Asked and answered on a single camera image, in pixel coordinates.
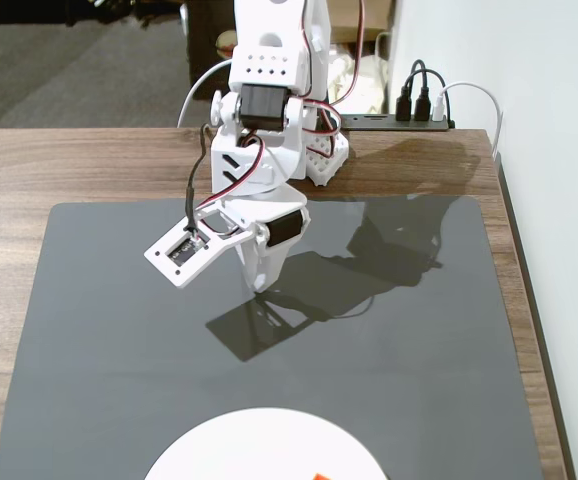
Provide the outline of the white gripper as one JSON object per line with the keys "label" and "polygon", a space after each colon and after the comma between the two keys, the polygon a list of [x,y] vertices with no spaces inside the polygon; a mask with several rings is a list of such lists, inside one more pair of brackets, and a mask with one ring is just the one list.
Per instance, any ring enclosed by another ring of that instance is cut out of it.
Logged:
{"label": "white gripper", "polygon": [[[245,282],[254,292],[268,289],[278,280],[290,247],[302,238],[310,223],[307,197],[282,184],[264,193],[226,196],[218,201],[218,206],[227,219],[253,233],[255,244],[236,247]],[[258,248],[265,251],[261,289]]]}

